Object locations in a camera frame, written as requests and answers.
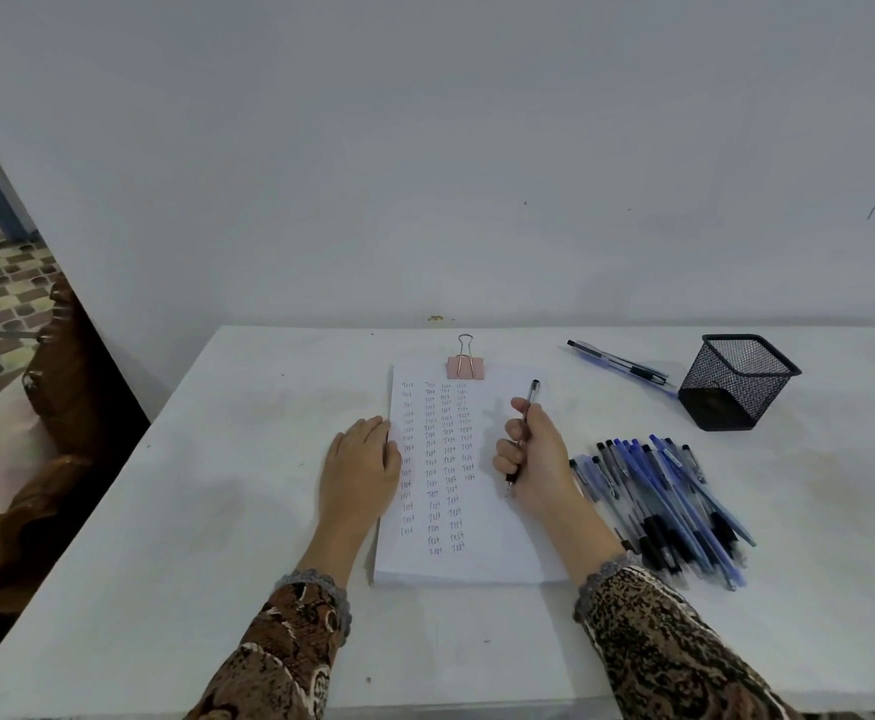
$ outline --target black mesh pen holder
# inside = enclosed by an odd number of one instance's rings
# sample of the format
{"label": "black mesh pen holder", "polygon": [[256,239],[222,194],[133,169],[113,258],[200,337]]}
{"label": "black mesh pen holder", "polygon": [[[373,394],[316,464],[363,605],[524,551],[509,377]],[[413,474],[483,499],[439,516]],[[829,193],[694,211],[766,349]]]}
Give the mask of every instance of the black mesh pen holder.
{"label": "black mesh pen holder", "polygon": [[753,429],[800,369],[760,336],[709,334],[677,398],[706,432]]}

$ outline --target pink binder clip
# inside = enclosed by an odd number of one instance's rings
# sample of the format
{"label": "pink binder clip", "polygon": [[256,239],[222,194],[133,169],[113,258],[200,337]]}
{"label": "pink binder clip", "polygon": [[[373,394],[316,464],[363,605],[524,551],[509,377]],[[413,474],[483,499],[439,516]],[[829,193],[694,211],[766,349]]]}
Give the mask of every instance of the pink binder clip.
{"label": "pink binder clip", "polygon": [[[464,353],[464,339],[467,342],[467,353]],[[447,357],[447,377],[449,379],[482,379],[484,378],[484,360],[474,358],[471,353],[471,341],[474,337],[469,333],[462,333],[457,337],[460,341],[460,353],[456,356]]]}

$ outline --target brown patterned sleeve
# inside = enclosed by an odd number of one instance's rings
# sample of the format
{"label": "brown patterned sleeve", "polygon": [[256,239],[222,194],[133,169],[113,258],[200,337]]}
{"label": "brown patterned sleeve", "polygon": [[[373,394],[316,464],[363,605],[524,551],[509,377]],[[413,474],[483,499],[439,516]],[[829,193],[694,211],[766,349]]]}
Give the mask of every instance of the brown patterned sleeve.
{"label": "brown patterned sleeve", "polygon": [[314,571],[286,576],[187,717],[323,717],[331,666],[349,629],[347,599],[333,579]]}
{"label": "brown patterned sleeve", "polygon": [[575,619],[603,659],[625,720],[801,717],[633,556],[588,578]]}

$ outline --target person's left hand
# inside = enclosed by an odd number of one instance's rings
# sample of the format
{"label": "person's left hand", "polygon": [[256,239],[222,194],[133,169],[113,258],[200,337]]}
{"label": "person's left hand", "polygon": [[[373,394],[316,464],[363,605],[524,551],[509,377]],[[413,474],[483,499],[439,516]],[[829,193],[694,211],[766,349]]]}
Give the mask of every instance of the person's left hand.
{"label": "person's left hand", "polygon": [[401,478],[401,453],[387,441],[390,422],[358,419],[331,442],[320,479],[320,523],[353,529],[361,539],[394,499]]}

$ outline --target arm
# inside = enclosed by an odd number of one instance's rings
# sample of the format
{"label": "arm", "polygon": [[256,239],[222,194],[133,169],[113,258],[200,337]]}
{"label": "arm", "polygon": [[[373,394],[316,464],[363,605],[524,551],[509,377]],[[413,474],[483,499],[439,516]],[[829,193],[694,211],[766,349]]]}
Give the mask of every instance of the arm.
{"label": "arm", "polygon": [[[511,404],[527,410],[525,399]],[[799,718],[676,591],[634,556],[577,490],[567,448],[538,405],[505,425],[494,465],[523,469],[517,501],[538,518],[580,586],[575,619],[600,654],[624,718]]]}
{"label": "arm", "polygon": [[386,441],[389,426],[379,416],[360,419],[334,438],[311,545],[277,582],[188,718],[323,717],[331,667],[351,628],[347,580],[401,474],[397,445]]}

